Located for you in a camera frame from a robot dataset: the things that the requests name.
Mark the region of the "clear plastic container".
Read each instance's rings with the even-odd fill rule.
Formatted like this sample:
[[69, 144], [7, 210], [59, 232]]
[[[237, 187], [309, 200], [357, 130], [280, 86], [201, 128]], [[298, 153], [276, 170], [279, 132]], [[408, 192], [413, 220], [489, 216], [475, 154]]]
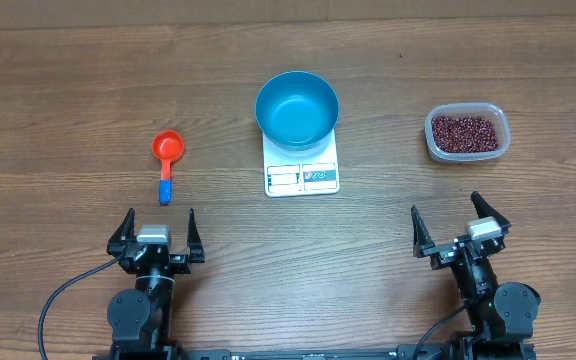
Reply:
[[[490, 120], [499, 140], [499, 149], [482, 153], [447, 153], [440, 150], [435, 143], [431, 130], [434, 117], [446, 115], [450, 117], [481, 116]], [[434, 108], [426, 117], [424, 132], [428, 152], [431, 158], [438, 162], [468, 163], [491, 160], [503, 155], [511, 143], [510, 128], [504, 112], [496, 105], [482, 102], [453, 103]]]

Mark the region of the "blue bowl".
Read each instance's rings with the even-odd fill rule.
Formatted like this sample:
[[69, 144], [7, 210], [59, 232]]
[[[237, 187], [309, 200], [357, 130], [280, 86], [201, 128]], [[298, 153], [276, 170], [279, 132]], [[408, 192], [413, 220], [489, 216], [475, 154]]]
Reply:
[[335, 130], [341, 106], [336, 91], [321, 76], [289, 71], [268, 80], [259, 90], [254, 113], [257, 125], [275, 145], [301, 151], [316, 147]]

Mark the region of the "white digital kitchen scale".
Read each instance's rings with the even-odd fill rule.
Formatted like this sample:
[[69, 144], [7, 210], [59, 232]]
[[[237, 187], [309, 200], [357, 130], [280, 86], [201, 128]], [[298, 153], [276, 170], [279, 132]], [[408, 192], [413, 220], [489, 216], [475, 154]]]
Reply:
[[288, 150], [263, 139], [264, 191], [268, 197], [336, 194], [340, 189], [336, 136], [306, 150]]

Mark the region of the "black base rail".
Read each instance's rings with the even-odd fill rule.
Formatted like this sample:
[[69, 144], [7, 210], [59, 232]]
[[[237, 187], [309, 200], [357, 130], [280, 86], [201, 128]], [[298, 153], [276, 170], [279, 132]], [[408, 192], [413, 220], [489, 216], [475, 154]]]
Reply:
[[[412, 360], [414, 345], [400, 345], [396, 349], [377, 350], [334, 350], [334, 351], [263, 351], [263, 352], [231, 352], [229, 350], [196, 350], [172, 353], [154, 352], [141, 354], [95, 355], [93, 360], [111, 359], [179, 359], [179, 360]], [[448, 359], [480, 359], [480, 360], [536, 360], [537, 355], [532, 345], [526, 345], [524, 350], [512, 348], [484, 348], [472, 356], [451, 354], [446, 345], [425, 345], [417, 355], [419, 360]]]

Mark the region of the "red beans in container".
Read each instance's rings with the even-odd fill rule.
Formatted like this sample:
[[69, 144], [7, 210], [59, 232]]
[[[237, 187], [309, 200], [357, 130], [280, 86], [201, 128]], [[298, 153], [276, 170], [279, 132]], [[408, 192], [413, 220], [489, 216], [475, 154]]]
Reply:
[[481, 116], [436, 116], [431, 121], [437, 147], [447, 153], [482, 153], [499, 149], [493, 123]]

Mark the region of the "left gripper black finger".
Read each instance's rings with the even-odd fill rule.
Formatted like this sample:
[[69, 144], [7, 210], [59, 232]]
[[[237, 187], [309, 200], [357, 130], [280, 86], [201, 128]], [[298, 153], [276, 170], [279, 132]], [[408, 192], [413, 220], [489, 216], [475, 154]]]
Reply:
[[124, 217], [122, 223], [115, 230], [107, 242], [108, 255], [120, 255], [126, 250], [127, 245], [136, 239], [134, 235], [135, 228], [135, 209], [130, 208]]
[[197, 229], [195, 211], [193, 208], [189, 209], [187, 246], [189, 248], [189, 257], [191, 263], [205, 262], [205, 252]]

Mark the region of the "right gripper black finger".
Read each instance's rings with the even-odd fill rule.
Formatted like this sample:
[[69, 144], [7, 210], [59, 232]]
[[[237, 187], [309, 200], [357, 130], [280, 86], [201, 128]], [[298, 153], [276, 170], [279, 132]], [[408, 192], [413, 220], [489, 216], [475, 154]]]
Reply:
[[471, 193], [470, 200], [480, 219], [492, 217], [501, 228], [502, 233], [508, 233], [508, 229], [511, 227], [510, 221], [489, 205], [478, 191], [473, 191]]
[[413, 255], [417, 258], [428, 256], [430, 250], [435, 247], [435, 243], [415, 206], [411, 207], [411, 219], [413, 225]]

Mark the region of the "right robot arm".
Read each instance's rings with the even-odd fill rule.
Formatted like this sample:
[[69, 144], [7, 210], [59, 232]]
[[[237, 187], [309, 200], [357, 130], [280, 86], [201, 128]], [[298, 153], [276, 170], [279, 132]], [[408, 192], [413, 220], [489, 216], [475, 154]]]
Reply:
[[[416, 207], [411, 208], [413, 255], [428, 257], [431, 268], [449, 268], [463, 304], [433, 325], [413, 346], [413, 359], [534, 359], [533, 336], [541, 296], [519, 282], [499, 283], [489, 257], [505, 249], [511, 222], [474, 191], [470, 195], [478, 218], [450, 244], [437, 245]], [[471, 329], [454, 333], [445, 344], [430, 344], [435, 331], [460, 313]]]

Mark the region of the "red scoop with blue handle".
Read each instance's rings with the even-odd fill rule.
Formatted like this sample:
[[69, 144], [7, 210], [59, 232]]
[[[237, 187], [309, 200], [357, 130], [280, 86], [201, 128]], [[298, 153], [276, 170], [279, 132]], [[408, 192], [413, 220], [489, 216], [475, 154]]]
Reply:
[[151, 148], [161, 162], [159, 203], [167, 206], [172, 199], [172, 166], [183, 157], [185, 144], [179, 133], [165, 130], [154, 137]]

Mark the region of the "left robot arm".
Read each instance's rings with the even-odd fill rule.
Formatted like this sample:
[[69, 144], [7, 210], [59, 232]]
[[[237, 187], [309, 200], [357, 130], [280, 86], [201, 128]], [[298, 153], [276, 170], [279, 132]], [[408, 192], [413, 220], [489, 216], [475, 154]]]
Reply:
[[184, 359], [182, 346], [170, 339], [175, 277], [205, 261], [195, 213], [189, 211], [187, 254], [174, 254], [167, 225], [135, 230], [135, 211], [129, 210], [107, 242], [107, 253], [135, 285], [117, 293], [107, 307], [112, 328], [111, 359]]

